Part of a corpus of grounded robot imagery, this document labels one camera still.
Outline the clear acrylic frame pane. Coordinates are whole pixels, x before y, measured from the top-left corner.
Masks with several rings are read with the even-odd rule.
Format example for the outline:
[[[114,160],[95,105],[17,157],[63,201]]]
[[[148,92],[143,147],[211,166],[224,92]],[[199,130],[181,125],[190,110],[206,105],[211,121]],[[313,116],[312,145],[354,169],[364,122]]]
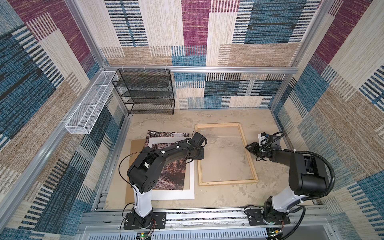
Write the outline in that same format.
[[[204,182],[253,178],[237,127],[208,128],[198,133],[208,140],[205,157],[201,160]]]

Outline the autumn forest photo print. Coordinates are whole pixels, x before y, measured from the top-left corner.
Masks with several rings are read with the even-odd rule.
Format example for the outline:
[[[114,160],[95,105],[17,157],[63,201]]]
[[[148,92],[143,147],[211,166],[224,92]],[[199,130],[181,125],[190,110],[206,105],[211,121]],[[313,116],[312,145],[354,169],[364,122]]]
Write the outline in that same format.
[[[145,139],[144,147],[149,145],[149,138],[167,138],[167,137],[182,137],[183,139],[189,137],[189,133],[177,133],[177,132],[158,132],[148,130]],[[159,180],[154,187],[154,190],[184,190],[186,175],[186,163],[185,160],[177,160],[164,166]]]

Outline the light wooden picture frame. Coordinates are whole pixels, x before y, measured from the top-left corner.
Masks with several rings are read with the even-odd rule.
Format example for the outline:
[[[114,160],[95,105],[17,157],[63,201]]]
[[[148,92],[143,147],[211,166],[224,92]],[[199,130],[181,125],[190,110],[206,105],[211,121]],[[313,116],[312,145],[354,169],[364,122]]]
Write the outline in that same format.
[[[234,122],[234,123],[214,123],[214,124],[196,124],[195,125],[195,131],[198,132],[202,129],[208,129],[208,128],[230,128],[230,127],[237,127],[238,131],[240,133],[240,137],[245,149],[245,154],[248,160],[248,163],[250,165],[251,174],[253,176],[252,179],[249,180],[233,180],[233,181],[216,181],[216,182],[204,182],[203,181],[203,167],[202,167],[202,161],[198,160],[198,178],[199,178],[199,186],[219,186],[219,185],[241,185],[241,184],[257,184],[259,182],[259,178],[257,176],[257,172],[255,169],[255,165],[253,163],[253,159],[251,158],[250,152],[246,149],[247,140],[245,137],[244,130],[242,128],[241,123]]]

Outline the white photo mat board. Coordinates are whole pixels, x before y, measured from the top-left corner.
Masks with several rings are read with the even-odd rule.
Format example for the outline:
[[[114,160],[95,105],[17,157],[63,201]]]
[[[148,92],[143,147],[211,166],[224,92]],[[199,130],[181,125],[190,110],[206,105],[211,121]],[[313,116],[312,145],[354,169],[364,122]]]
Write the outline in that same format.
[[[153,144],[173,144],[174,142],[185,139],[186,137],[163,137],[149,138],[148,146]],[[195,199],[195,165],[187,164],[187,183],[189,188],[179,190],[152,190],[152,201],[169,201],[169,200],[194,200]]]

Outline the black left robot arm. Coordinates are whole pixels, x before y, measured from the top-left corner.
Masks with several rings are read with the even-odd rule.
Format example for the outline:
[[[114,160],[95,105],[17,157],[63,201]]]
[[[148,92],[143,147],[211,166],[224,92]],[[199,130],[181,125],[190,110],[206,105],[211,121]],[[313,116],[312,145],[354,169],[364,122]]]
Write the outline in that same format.
[[[192,138],[175,142],[173,145],[154,150],[145,147],[127,171],[129,184],[134,190],[133,214],[128,220],[140,228],[148,228],[155,222],[152,207],[152,189],[156,186],[164,166],[177,160],[202,160],[207,139],[200,133]]]

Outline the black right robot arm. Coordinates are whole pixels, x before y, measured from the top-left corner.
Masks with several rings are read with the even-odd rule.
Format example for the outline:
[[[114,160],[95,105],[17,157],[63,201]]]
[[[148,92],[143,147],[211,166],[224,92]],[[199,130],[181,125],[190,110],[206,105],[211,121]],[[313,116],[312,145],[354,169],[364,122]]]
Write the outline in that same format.
[[[288,186],[278,195],[269,197],[261,210],[267,225],[282,222],[293,207],[301,202],[327,196],[336,181],[335,171],[322,156],[309,151],[283,149],[283,132],[261,133],[259,141],[246,146],[256,160],[270,161],[289,167]]]

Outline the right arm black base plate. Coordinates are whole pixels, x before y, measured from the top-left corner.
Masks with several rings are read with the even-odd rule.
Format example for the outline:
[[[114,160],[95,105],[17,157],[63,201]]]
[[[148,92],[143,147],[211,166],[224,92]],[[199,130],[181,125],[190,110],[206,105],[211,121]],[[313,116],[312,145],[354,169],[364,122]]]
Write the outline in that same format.
[[[275,225],[289,225],[291,220],[289,219],[287,214],[278,214],[277,216],[271,218],[264,218],[262,214],[262,209],[245,209],[246,216],[248,217],[248,221],[250,226],[275,226]]]

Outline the aluminium mounting rail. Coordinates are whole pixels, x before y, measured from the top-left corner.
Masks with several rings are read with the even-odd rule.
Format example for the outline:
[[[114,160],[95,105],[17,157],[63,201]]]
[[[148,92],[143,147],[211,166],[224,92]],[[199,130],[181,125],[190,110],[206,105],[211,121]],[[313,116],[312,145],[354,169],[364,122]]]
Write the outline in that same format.
[[[296,225],[291,240],[340,240],[341,234],[324,206],[307,206],[289,214],[289,225],[250,226],[243,207],[164,209],[164,229],[124,230],[122,211],[85,213],[77,240],[278,240]]]

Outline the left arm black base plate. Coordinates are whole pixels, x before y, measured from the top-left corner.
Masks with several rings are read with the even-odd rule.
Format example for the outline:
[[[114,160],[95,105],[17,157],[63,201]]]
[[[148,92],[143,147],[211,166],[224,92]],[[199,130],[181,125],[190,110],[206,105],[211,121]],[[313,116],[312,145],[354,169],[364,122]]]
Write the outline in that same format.
[[[133,211],[127,213],[124,219],[124,230],[164,229],[166,226],[167,213],[152,211],[146,217],[140,217]]]

